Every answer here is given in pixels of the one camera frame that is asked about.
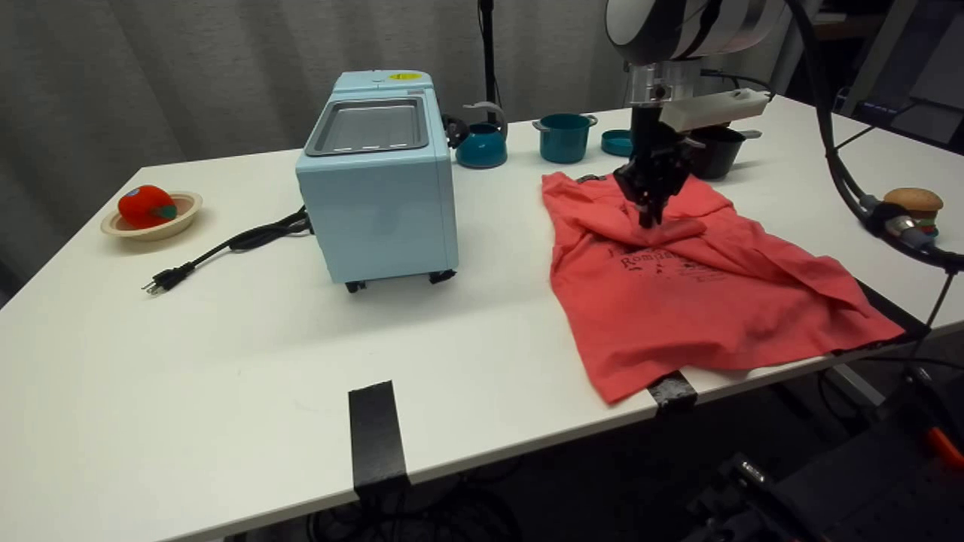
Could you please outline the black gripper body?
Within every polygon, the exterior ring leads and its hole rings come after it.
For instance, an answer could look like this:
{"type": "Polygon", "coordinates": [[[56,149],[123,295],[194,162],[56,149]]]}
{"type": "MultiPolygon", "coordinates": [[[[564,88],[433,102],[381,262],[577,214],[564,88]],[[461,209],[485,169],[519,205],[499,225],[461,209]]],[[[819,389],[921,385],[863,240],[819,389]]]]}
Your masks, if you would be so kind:
{"type": "Polygon", "coordinates": [[[628,161],[615,172],[622,195],[642,209],[664,209],[686,179],[684,135],[661,120],[657,105],[634,105],[628,161]]]}

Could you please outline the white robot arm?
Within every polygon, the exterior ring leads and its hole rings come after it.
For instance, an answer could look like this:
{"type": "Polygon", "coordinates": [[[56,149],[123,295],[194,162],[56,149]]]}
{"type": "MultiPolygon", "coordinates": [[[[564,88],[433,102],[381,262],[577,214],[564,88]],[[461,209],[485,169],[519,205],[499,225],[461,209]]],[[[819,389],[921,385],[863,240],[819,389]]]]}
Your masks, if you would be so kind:
{"type": "Polygon", "coordinates": [[[785,15],[783,0],[606,0],[606,38],[628,68],[628,162],[615,182],[645,229],[689,179],[693,133],[765,108],[761,92],[698,94],[702,64],[758,46],[785,15]]]}

